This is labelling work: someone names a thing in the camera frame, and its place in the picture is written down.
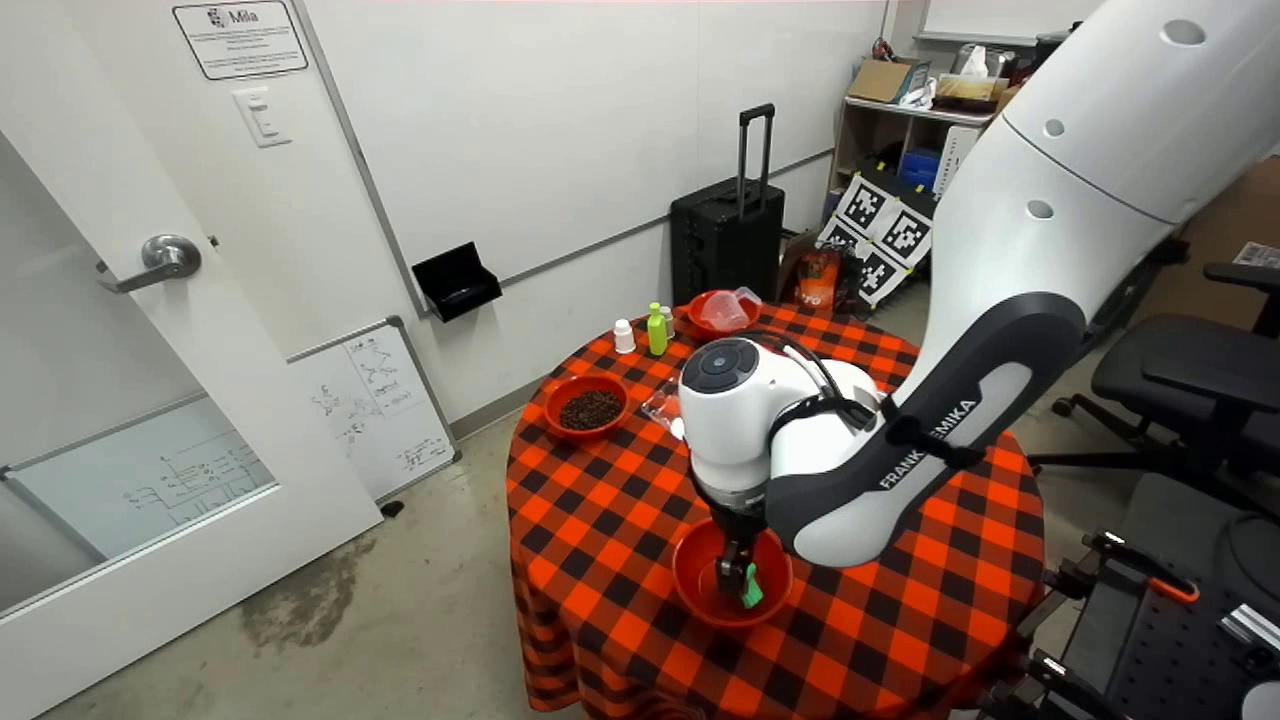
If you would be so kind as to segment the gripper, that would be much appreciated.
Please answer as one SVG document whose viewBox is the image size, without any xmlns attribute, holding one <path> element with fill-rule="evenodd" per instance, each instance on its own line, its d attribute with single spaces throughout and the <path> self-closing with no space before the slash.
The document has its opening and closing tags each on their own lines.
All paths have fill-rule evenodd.
<svg viewBox="0 0 1280 720">
<path fill-rule="evenodd" d="M 717 591 L 726 597 L 739 597 L 741 605 L 759 605 L 756 565 L 753 547 L 768 529 L 765 520 L 765 483 L 746 489 L 724 489 L 694 477 L 694 488 L 707 503 L 710 516 L 727 541 L 714 561 Z"/>
</svg>

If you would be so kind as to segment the empty red bowl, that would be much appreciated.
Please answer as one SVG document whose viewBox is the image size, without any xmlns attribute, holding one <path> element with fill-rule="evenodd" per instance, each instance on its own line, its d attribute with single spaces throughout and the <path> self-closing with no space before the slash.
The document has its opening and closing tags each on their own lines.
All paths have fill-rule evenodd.
<svg viewBox="0 0 1280 720">
<path fill-rule="evenodd" d="M 744 603 L 737 591 L 719 588 L 716 565 L 724 550 L 724 533 L 710 519 L 691 524 L 675 544 L 671 570 L 675 588 L 690 612 L 704 623 L 740 629 L 755 626 L 774 616 L 785 605 L 794 584 L 792 559 L 769 530 L 758 537 L 750 568 L 749 589 L 756 602 Z"/>
</svg>

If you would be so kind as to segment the orange bag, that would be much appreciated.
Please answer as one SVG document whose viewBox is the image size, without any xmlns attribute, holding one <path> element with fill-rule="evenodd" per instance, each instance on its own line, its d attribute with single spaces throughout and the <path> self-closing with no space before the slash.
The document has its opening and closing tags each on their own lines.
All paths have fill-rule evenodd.
<svg viewBox="0 0 1280 720">
<path fill-rule="evenodd" d="M 810 249 L 794 266 L 792 300 L 818 310 L 833 310 L 837 300 L 842 254 L 836 249 Z"/>
</svg>

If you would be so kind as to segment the black suitcase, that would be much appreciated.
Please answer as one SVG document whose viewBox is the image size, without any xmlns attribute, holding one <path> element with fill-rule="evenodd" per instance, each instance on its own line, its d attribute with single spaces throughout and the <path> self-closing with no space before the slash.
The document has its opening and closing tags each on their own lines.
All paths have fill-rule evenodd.
<svg viewBox="0 0 1280 720">
<path fill-rule="evenodd" d="M 739 287 L 774 299 L 786 200 L 785 191 L 771 183 L 774 114 L 771 102 L 741 111 L 736 174 L 671 204 L 675 305 L 687 305 L 707 291 Z M 765 122 L 760 174 L 749 179 L 748 128 L 760 118 Z"/>
</svg>

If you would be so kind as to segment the calibration board with tags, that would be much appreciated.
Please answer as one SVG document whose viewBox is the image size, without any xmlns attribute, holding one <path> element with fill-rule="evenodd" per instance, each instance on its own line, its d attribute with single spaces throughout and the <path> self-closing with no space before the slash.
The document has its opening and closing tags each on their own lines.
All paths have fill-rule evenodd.
<svg viewBox="0 0 1280 720">
<path fill-rule="evenodd" d="M 927 264 L 938 197 L 878 167 L 856 169 L 815 247 L 854 261 L 847 296 L 876 310 Z"/>
</svg>

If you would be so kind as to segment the small whiteboard with drawings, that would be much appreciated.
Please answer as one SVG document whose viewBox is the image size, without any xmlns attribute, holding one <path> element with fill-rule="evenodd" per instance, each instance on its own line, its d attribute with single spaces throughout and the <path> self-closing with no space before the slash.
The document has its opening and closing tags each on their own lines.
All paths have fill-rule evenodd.
<svg viewBox="0 0 1280 720">
<path fill-rule="evenodd" d="M 372 500 L 389 498 L 460 459 L 399 316 L 305 350 L 287 363 Z"/>
</svg>

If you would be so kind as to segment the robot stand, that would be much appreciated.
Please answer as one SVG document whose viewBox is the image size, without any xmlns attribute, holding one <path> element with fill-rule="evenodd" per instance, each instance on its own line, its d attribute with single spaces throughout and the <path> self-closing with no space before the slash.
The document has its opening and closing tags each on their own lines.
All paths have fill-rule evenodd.
<svg viewBox="0 0 1280 720">
<path fill-rule="evenodd" d="M 1176 603 L 1089 548 L 1019 625 L 975 720 L 1280 720 L 1280 523 L 1148 474 L 1111 530 L 1199 585 Z"/>
</svg>

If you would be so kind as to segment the blue bin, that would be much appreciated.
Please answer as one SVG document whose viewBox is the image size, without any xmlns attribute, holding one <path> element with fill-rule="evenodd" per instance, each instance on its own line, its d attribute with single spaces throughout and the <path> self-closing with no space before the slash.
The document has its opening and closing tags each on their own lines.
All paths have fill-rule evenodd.
<svg viewBox="0 0 1280 720">
<path fill-rule="evenodd" d="M 942 155 L 932 149 L 910 149 L 899 160 L 897 177 L 905 184 L 937 195 Z"/>
</svg>

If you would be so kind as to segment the wooden shelf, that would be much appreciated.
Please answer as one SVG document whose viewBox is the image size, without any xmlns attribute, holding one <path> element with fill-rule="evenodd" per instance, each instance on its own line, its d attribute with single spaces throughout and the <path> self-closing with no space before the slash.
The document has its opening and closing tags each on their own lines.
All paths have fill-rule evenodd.
<svg viewBox="0 0 1280 720">
<path fill-rule="evenodd" d="M 941 154 L 934 182 L 925 186 L 938 197 L 993 119 L 993 113 L 908 108 L 849 96 L 835 122 L 826 192 L 831 199 L 838 197 L 864 160 L 897 170 L 909 151 L 923 147 Z"/>
</svg>

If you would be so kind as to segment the black office chair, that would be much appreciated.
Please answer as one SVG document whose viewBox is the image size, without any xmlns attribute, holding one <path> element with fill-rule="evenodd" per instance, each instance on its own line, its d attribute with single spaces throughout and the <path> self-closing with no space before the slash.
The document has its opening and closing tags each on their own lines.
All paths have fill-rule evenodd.
<svg viewBox="0 0 1280 720">
<path fill-rule="evenodd" d="M 1208 281 L 1260 291 L 1248 331 L 1178 314 L 1146 318 L 1102 356 L 1092 395 L 1053 401 L 1082 410 L 1128 445 L 1125 452 L 1033 454 L 1047 466 L 1148 471 L 1180 480 L 1280 523 L 1280 496 L 1260 495 L 1256 473 L 1280 479 L 1280 268 L 1211 263 Z"/>
</svg>

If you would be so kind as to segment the white door with window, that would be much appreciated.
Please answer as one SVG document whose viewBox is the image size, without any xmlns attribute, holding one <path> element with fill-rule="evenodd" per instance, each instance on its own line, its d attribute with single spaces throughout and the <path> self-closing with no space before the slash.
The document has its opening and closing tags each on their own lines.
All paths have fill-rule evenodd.
<svg viewBox="0 0 1280 720">
<path fill-rule="evenodd" d="M 110 293 L 179 234 L 192 277 Z M 381 516 L 61 0 L 0 0 L 0 720 Z"/>
</svg>

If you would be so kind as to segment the large brown cardboard box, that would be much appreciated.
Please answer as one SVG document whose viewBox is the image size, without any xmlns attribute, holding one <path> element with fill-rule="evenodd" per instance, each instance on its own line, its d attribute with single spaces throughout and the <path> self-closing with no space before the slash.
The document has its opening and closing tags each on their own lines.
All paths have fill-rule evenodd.
<svg viewBox="0 0 1280 720">
<path fill-rule="evenodd" d="M 1280 156 L 1251 168 L 1196 215 L 1181 238 L 1189 243 L 1189 259 L 1160 272 L 1133 320 L 1184 314 L 1252 328 L 1266 296 L 1210 281 L 1203 266 L 1233 261 L 1248 242 L 1280 249 Z"/>
</svg>

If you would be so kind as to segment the black wall tray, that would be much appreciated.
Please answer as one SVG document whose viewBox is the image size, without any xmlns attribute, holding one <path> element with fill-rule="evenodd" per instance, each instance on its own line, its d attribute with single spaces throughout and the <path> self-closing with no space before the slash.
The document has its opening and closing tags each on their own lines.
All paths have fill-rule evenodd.
<svg viewBox="0 0 1280 720">
<path fill-rule="evenodd" d="M 475 242 L 429 258 L 411 266 L 411 274 L 440 322 L 453 322 L 503 292 L 497 275 L 484 265 Z"/>
</svg>

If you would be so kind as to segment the wall whiteboard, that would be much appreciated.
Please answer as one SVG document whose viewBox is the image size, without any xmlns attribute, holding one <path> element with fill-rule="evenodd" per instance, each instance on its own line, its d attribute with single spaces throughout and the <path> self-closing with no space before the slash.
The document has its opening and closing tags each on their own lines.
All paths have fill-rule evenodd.
<svg viewBox="0 0 1280 720">
<path fill-rule="evenodd" d="M 1070 29 L 1105 0 L 925 0 L 916 37 L 927 41 L 1030 46 Z"/>
</svg>

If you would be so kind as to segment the white wall sign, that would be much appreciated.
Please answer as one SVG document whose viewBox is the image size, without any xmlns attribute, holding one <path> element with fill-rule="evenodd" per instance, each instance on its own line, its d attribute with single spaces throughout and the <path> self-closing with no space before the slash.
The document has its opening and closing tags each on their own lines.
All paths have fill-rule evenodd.
<svg viewBox="0 0 1280 720">
<path fill-rule="evenodd" d="M 308 68 L 287 0 L 177 5 L 172 17 L 205 79 L 250 79 Z"/>
</svg>

